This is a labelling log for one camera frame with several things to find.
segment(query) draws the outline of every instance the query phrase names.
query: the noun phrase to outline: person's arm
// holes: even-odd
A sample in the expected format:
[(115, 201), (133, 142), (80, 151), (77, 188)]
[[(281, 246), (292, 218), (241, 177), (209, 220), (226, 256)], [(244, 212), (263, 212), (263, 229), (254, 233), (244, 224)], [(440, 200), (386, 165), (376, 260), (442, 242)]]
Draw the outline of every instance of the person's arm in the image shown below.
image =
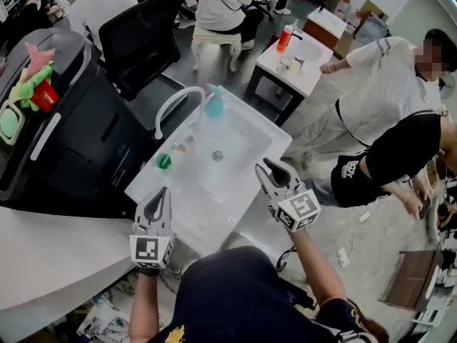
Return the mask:
[(159, 333), (157, 277), (139, 274), (131, 310), (129, 336), (131, 343), (145, 343)]
[[(425, 172), (425, 175), (427, 176), (426, 167), (423, 168), (420, 172)], [(427, 199), (431, 198), (433, 190), (429, 184), (424, 184), (422, 182), (421, 178), (419, 177), (419, 173), (411, 178), (411, 186), (413, 187), (415, 193), (420, 197), (420, 199), (426, 201)]]
[(347, 296), (343, 282), (317, 249), (306, 230), (289, 234), (305, 271), (306, 280), (313, 290), (319, 306), (322, 307), (332, 299), (346, 301)]
[(342, 69), (350, 67), (370, 67), (379, 62), (387, 53), (402, 39), (398, 37), (382, 38), (378, 41), (371, 42), (359, 49), (354, 49), (336, 64), (327, 63), (321, 66), (321, 71), (325, 74), (331, 74)]
[(395, 197), (400, 199), (400, 201), (405, 206), (406, 211), (419, 221), (419, 212), (422, 209), (422, 202), (417, 197), (416, 193), (412, 189), (405, 189), (400, 187), (400, 184), (397, 182), (391, 182), (381, 187), (382, 190), (393, 194)]
[(452, 216), (455, 213), (457, 213), (457, 208), (455, 206), (450, 205), (450, 206), (448, 206), (448, 211), (449, 211), (449, 215), (446, 217), (446, 220), (444, 220), (443, 222), (440, 222), (440, 224), (438, 225), (439, 229), (441, 229), (442, 227), (445, 227), (450, 222), (450, 220), (452, 219)]
[(69, 21), (70, 21), (70, 29), (72, 31), (78, 32), (84, 38), (87, 37), (87, 30), (86, 26), (84, 25), (85, 18), (83, 17), (82, 11), (80, 11), (79, 6), (75, 6), (77, 1), (74, 2), (69, 9)]
[(327, 62), (323, 65), (321, 65), (321, 71), (325, 74), (332, 74), (334, 72), (344, 70), (344, 69), (350, 69), (351, 65), (348, 63), (347, 59), (342, 59), (338, 62)]

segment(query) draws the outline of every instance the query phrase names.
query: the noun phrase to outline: fiducial marker cube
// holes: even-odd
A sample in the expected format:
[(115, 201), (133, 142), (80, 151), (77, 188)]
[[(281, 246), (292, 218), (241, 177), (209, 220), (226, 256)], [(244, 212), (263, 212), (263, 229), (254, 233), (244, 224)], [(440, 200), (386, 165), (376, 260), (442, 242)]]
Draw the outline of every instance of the fiducial marker cube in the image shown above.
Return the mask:
[(173, 241), (170, 237), (130, 235), (131, 260), (138, 267), (164, 269), (172, 250)]
[(312, 224), (321, 212), (321, 206), (312, 189), (278, 202), (275, 219), (290, 231), (296, 232)]

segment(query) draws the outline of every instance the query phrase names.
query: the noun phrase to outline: person sitting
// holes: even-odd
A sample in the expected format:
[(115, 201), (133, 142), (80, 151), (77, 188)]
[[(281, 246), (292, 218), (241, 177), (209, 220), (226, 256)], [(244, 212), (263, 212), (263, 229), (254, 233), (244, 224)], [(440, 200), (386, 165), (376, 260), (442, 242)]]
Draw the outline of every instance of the person sitting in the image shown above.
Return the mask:
[(71, 30), (82, 36), (89, 33), (95, 46), (103, 51), (99, 37), (100, 27), (137, 3), (137, 0), (76, 0), (69, 9)]
[(263, 19), (258, 9), (243, 11), (252, 0), (199, 0), (198, 25), (220, 34), (241, 34), (241, 49), (252, 49), (257, 27)]

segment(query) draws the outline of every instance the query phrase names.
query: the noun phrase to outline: white stool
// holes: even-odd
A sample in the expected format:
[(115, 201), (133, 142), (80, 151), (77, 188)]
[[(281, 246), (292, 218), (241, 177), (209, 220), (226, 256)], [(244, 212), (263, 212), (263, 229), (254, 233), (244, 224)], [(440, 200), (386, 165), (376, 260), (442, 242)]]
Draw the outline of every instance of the white stool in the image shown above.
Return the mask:
[(213, 31), (207, 31), (195, 25), (194, 35), (192, 37), (192, 52), (195, 57), (194, 70), (199, 69), (199, 47), (202, 43), (217, 44), (230, 44), (230, 71), (236, 71), (236, 59), (241, 53), (241, 35), (240, 34), (220, 34)]

